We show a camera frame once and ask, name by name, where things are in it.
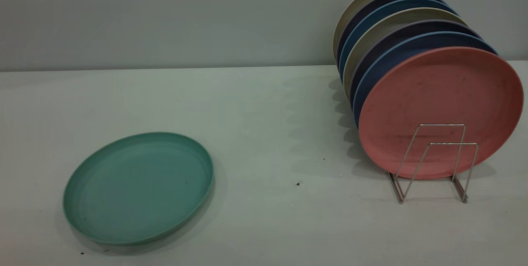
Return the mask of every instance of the dark blue plate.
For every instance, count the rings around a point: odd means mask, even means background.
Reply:
[[[372,11],[375,11],[379,7],[391,3],[392,1],[396,0],[372,0],[370,3],[365,5],[363,8],[361,8],[350,20],[350,22],[345,26],[343,29],[343,33],[341,33],[341,37],[339,38],[339,42],[337,43],[337,50],[336,50],[336,59],[339,59],[341,56],[341,50],[343,49],[343,45],[345,44],[345,40],[350,35],[350,32],[354,30],[354,28],[358,25],[358,23],[365,18],[365,16],[368,16]]]
[[[370,50],[368,50],[368,52],[366,52],[363,58],[360,60],[358,66],[354,70],[354,74],[352,75],[352,81],[350,82],[349,100],[354,99],[356,89],[358,88],[358,84],[365,74],[366,69],[368,69],[370,65],[376,61],[376,59],[383,55],[384,52],[411,37],[437,31],[460,32],[481,38],[469,27],[447,20],[417,21],[396,29],[373,45],[372,48],[370,48]]]
[[[391,14],[405,9],[417,7],[439,8],[452,12],[453,14],[457,14],[449,6],[436,0],[397,0],[379,7],[375,11],[371,12],[371,14],[366,16],[363,20],[361,20],[361,22],[358,23],[358,25],[352,30],[346,39],[343,49],[341,50],[341,56],[339,58],[339,75],[341,77],[341,81],[343,82],[343,70],[345,69],[345,62],[349,57],[350,51],[358,39],[360,39],[364,32],[368,30],[368,28],[372,27],[377,22],[386,18],[387,16],[390,16]]]
[[[425,33],[400,42],[384,52],[383,55],[374,61],[361,78],[354,99],[351,100],[356,126],[359,127],[361,109],[368,93],[370,93],[372,88],[388,71],[421,52],[449,46],[473,47],[497,54],[496,51],[482,39],[472,35],[451,31]]]

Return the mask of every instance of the gray wall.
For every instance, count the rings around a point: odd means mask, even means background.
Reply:
[[[352,0],[0,0],[0,69],[332,63]],[[445,0],[506,59],[528,59],[526,0]]]

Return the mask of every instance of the teal plate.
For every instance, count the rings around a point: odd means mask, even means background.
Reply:
[[[66,185],[64,214],[95,242],[143,244],[188,221],[212,181],[211,157],[195,140],[165,132],[138,134],[81,163]]]

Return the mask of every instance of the dish rack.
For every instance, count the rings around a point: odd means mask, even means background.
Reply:
[[[407,159],[407,154],[409,153],[409,150],[411,149],[411,146],[413,145],[413,142],[415,141],[415,137],[418,131],[422,127],[462,127],[462,137],[460,138],[460,142],[430,142],[426,146],[426,149],[424,150],[424,154],[422,155],[420,162],[418,163],[416,167],[415,173],[413,174],[409,182],[409,185],[407,185],[407,189],[405,189],[405,192],[403,192],[403,189],[400,185],[400,181],[398,181],[398,175],[400,174],[401,168],[403,167],[403,163],[405,163],[405,159]],[[463,203],[467,203],[467,187],[469,185],[469,180],[473,172],[473,167],[475,166],[475,160],[477,159],[477,153],[479,153],[479,144],[476,142],[464,142],[465,134],[466,134],[465,124],[420,124],[416,127],[415,134],[411,138],[411,142],[409,143],[409,146],[407,147],[407,151],[405,152],[405,155],[403,155],[403,159],[400,163],[400,167],[398,167],[398,171],[396,172],[396,174],[387,172],[389,174],[389,179],[391,181],[392,187],[394,188],[394,191],[396,193],[396,198],[398,199],[398,202],[400,204],[403,204],[403,202],[405,201],[405,198],[407,197],[407,193],[409,192],[409,189],[411,188],[411,184],[415,180],[416,174],[418,173],[418,170],[420,170],[420,166],[422,165],[422,162],[424,162],[427,152],[429,151],[429,148],[431,146],[437,146],[437,147],[458,146],[458,155],[455,161],[455,168],[453,169],[453,175],[450,177],[450,179],[451,179],[451,182],[455,185],[458,195],[460,195],[460,200]],[[460,180],[458,180],[458,177],[457,177],[458,161],[460,160],[460,152],[462,151],[462,146],[474,146],[475,147],[473,161],[471,162],[471,167],[469,169],[469,174],[466,180],[466,186],[464,188],[462,187],[462,184],[460,183]]]

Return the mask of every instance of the stack of plates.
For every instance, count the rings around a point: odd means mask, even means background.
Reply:
[[[481,163],[520,118],[511,66],[442,0],[354,0],[334,33],[334,57],[369,157],[396,173],[420,124],[465,124]],[[430,142],[460,142],[460,127],[422,128],[400,175],[411,177]],[[463,147],[457,172],[471,166]],[[431,148],[416,178],[453,174],[458,146]]]

